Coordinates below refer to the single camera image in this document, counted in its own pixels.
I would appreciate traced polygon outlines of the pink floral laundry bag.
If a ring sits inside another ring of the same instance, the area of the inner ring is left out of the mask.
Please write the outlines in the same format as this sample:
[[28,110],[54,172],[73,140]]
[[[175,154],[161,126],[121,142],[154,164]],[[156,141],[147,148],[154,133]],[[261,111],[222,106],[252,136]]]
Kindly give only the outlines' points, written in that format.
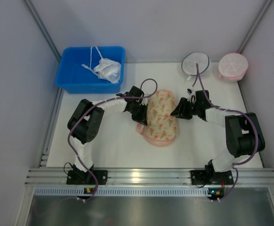
[[137,124],[136,131],[152,145],[169,145],[178,131],[177,119],[171,116],[176,106],[177,99],[171,91],[156,91],[148,100],[147,125]]

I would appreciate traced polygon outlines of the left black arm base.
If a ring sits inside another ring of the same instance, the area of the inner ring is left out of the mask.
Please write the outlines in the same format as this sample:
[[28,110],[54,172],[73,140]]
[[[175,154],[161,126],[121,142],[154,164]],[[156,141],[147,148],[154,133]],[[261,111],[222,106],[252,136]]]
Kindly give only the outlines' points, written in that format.
[[[105,185],[108,179],[107,170],[92,170],[91,171],[97,179],[98,185]],[[67,185],[96,185],[95,178],[89,173],[79,169],[69,170]]]

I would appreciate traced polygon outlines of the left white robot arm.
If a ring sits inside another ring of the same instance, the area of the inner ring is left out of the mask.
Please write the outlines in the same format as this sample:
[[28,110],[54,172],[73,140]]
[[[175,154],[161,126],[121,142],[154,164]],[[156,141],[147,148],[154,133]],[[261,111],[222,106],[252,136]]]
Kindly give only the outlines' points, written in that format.
[[116,94],[115,97],[91,102],[83,99],[78,104],[68,121],[67,128],[70,130],[68,143],[76,157],[72,170],[85,177],[93,167],[92,142],[99,132],[102,119],[114,113],[129,112],[134,122],[143,126],[147,123],[148,104],[144,99],[144,92],[133,86],[124,94]]

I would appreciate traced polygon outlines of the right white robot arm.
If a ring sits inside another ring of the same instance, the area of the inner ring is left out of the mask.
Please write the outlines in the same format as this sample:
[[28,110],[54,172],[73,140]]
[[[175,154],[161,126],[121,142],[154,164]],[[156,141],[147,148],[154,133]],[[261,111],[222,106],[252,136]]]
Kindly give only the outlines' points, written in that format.
[[244,165],[256,153],[265,149],[265,140],[255,113],[216,106],[211,102],[207,90],[188,91],[190,97],[182,97],[171,116],[185,120],[197,116],[225,129],[225,150],[205,165],[205,172],[209,177],[226,172],[234,166]]

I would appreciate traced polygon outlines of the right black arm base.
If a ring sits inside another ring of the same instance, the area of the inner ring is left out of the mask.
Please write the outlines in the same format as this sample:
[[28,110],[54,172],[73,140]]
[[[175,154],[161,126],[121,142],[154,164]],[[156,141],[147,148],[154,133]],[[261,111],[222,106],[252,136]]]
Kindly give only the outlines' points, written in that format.
[[208,172],[208,170],[192,170],[191,183],[195,186],[205,185],[233,185],[234,179],[231,171],[226,172]]

